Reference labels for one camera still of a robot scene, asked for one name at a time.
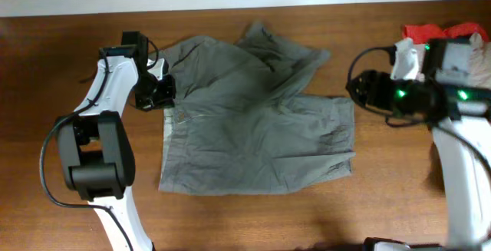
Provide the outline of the grey cotton shorts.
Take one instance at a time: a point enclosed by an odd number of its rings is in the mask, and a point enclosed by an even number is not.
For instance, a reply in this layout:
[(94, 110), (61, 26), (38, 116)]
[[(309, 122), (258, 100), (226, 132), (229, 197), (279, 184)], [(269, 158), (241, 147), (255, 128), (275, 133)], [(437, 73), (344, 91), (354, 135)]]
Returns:
[(351, 174), (353, 102), (304, 94), (328, 50), (255, 23), (234, 44), (195, 36), (159, 55), (176, 82), (161, 191), (286, 194)]

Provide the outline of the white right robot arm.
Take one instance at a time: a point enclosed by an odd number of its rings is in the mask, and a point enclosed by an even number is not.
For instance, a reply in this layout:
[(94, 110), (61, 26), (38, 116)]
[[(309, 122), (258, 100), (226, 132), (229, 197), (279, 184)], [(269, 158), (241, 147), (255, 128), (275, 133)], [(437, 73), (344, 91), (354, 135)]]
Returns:
[(442, 167), (448, 240), (430, 250), (490, 248), (490, 90), (470, 80), (469, 37), (433, 38), (419, 59), (410, 39), (383, 49), (391, 72), (348, 72), (360, 108), (402, 127), (425, 125)]

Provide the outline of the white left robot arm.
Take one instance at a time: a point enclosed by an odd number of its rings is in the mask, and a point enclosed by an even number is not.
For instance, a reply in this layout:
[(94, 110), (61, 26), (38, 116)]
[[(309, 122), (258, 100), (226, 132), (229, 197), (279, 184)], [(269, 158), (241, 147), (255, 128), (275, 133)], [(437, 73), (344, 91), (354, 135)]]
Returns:
[(153, 42), (125, 31), (120, 45), (99, 50), (97, 73), (74, 112), (59, 117), (55, 137), (64, 181), (98, 215), (114, 250), (153, 250), (133, 199), (136, 164), (121, 117), (129, 96), (140, 111), (173, 107), (174, 78)]

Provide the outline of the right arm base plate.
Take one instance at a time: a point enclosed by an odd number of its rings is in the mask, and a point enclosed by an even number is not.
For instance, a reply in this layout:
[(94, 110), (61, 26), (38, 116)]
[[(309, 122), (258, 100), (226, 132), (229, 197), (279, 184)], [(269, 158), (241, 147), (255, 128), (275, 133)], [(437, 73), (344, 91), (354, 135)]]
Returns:
[(362, 245), (363, 251), (444, 251), (439, 244), (416, 244), (383, 238), (368, 237)]

